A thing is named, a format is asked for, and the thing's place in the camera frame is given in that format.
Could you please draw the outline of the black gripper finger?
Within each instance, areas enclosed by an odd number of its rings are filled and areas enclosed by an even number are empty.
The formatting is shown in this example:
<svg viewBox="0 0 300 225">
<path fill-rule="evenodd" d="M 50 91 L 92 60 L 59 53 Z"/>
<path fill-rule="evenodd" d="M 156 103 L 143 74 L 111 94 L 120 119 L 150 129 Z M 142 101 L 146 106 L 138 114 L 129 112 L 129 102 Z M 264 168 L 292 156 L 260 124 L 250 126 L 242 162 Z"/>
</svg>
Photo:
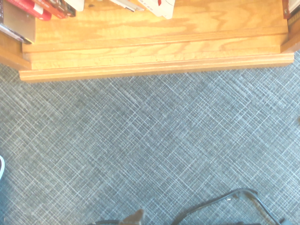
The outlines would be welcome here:
<svg viewBox="0 0 300 225">
<path fill-rule="evenodd" d="M 134 214 L 127 216 L 123 219 L 121 225 L 142 225 L 144 220 L 144 210 L 139 209 Z"/>
</svg>

